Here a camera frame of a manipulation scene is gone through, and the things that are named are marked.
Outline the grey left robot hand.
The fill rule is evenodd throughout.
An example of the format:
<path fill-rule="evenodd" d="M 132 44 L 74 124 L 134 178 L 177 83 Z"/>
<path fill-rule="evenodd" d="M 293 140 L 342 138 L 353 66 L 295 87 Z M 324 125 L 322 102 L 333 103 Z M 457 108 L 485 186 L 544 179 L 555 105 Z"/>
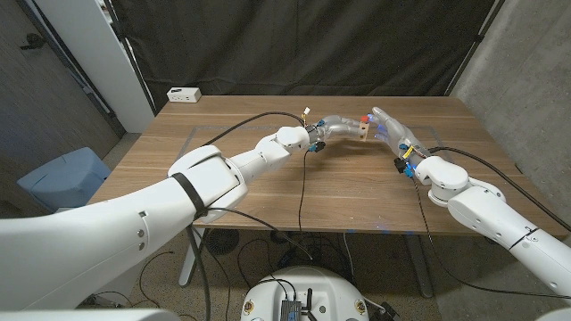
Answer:
<path fill-rule="evenodd" d="M 332 136 L 357 136 L 362 138 L 366 130 L 359 121 L 338 115 L 330 115 L 307 128 L 310 143 L 325 142 Z"/>

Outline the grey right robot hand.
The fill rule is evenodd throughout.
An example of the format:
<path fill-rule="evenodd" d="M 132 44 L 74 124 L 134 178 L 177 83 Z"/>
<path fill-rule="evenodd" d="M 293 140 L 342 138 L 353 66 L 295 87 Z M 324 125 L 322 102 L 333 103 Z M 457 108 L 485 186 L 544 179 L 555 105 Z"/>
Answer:
<path fill-rule="evenodd" d="M 375 138 L 386 143 L 398 158 L 407 160 L 413 167 L 431 156 L 409 128 L 382 109 L 374 107 L 368 119 L 377 126 Z"/>

